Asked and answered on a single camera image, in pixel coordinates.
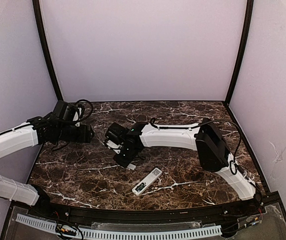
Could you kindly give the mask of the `white battery cover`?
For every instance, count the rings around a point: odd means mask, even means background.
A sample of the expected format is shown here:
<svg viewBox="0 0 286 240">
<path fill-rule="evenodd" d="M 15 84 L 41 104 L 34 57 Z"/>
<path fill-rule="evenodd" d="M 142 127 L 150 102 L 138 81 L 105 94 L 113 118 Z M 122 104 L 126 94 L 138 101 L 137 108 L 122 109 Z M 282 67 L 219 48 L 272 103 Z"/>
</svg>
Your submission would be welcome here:
<svg viewBox="0 0 286 240">
<path fill-rule="evenodd" d="M 130 163 L 130 164 L 127 166 L 127 168 L 130 169 L 130 170 L 135 170 L 135 169 L 136 169 L 136 166 Z"/>
</svg>

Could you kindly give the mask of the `white remote control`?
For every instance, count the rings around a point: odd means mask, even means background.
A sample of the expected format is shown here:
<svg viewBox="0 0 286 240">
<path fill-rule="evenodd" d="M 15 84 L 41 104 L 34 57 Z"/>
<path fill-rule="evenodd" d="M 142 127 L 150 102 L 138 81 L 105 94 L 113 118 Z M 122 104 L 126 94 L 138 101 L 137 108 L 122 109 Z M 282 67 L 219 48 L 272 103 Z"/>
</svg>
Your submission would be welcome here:
<svg viewBox="0 0 286 240">
<path fill-rule="evenodd" d="M 132 192 L 136 195 L 139 196 L 141 194 L 143 194 L 143 192 L 151 185 L 153 184 L 161 175 L 162 175 L 162 171 L 159 168 L 154 168 L 148 175 L 146 175 L 143 180 L 141 180 L 133 189 Z M 137 192 L 135 190 L 135 188 L 137 186 L 139 186 L 141 183 L 145 183 L 146 187 L 141 191 L 141 192 Z"/>
</svg>

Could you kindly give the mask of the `green AAA battery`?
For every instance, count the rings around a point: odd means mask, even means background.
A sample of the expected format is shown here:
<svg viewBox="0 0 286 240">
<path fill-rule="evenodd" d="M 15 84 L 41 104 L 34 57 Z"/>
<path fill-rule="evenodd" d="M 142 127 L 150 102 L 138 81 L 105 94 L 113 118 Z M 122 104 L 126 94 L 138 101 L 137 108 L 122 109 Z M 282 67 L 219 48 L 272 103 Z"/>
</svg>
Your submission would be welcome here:
<svg viewBox="0 0 286 240">
<path fill-rule="evenodd" d="M 146 187 L 146 184 L 142 182 L 139 186 L 135 188 L 135 190 L 139 193 Z"/>
</svg>

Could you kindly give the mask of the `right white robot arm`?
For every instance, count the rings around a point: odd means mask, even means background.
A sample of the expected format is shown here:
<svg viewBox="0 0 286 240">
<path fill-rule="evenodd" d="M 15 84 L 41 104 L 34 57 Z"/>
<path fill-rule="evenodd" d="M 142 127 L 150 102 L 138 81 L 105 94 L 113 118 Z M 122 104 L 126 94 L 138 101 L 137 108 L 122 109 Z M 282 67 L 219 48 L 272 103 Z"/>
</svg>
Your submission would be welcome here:
<svg viewBox="0 0 286 240">
<path fill-rule="evenodd" d="M 105 133 L 104 145 L 113 150 L 113 159 L 128 167 L 144 148 L 170 147 L 196 151 L 203 170 L 222 177 L 242 201 L 262 201 L 259 186 L 248 177 L 216 127 L 216 120 L 203 118 L 201 123 L 187 125 L 158 125 L 137 122 L 131 128 L 113 123 Z"/>
</svg>

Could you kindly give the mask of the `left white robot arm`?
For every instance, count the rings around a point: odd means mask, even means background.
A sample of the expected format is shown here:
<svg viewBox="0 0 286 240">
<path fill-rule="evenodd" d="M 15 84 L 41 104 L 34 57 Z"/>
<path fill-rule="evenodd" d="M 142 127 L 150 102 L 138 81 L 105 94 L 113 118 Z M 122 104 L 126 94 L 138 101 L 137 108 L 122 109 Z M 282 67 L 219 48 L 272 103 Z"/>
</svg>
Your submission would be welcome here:
<svg viewBox="0 0 286 240">
<path fill-rule="evenodd" d="M 0 159 L 17 151 L 44 143 L 89 143 L 94 131 L 89 125 L 31 119 L 0 133 Z M 24 184 L 0 175 L 0 198 L 29 206 L 48 202 L 48 195 L 38 186 Z"/>
</svg>

